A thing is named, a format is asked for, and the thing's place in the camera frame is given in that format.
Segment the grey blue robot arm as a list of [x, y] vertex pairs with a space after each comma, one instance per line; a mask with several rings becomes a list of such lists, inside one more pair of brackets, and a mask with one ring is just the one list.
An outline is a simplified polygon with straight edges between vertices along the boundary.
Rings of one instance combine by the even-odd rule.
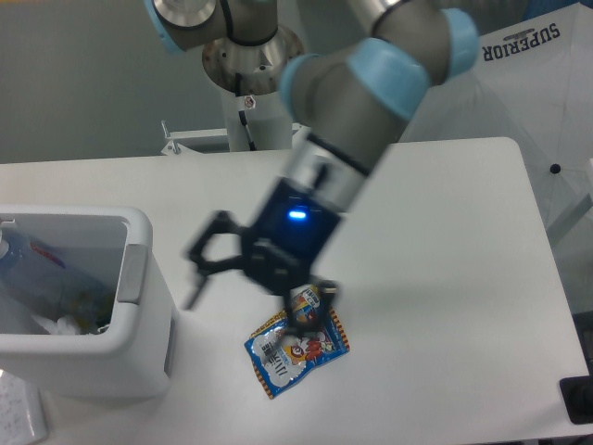
[[366, 35], [357, 44], [300, 55], [276, 85], [291, 117], [308, 128], [254, 222], [215, 213], [189, 250], [203, 279], [239, 270], [281, 298], [285, 334], [313, 337], [337, 285], [314, 261], [427, 91], [468, 71], [479, 52], [473, 19], [429, 1], [355, 1]]

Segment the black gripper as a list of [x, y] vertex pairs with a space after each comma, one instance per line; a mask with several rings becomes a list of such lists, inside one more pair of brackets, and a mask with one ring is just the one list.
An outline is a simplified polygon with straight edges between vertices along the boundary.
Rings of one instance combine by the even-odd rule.
[[[330, 316], [337, 283], [314, 276], [305, 284], [313, 262], [340, 221], [338, 213], [286, 178], [277, 182], [247, 228], [229, 211], [216, 211], [187, 251], [187, 259], [195, 266], [196, 283], [183, 309], [196, 307], [212, 276], [244, 271], [270, 294], [282, 296], [286, 325], [280, 344], [289, 337], [315, 337]], [[240, 247], [237, 253], [215, 260], [211, 250], [215, 239], [223, 235], [236, 236]], [[292, 289], [299, 286], [295, 294]]]

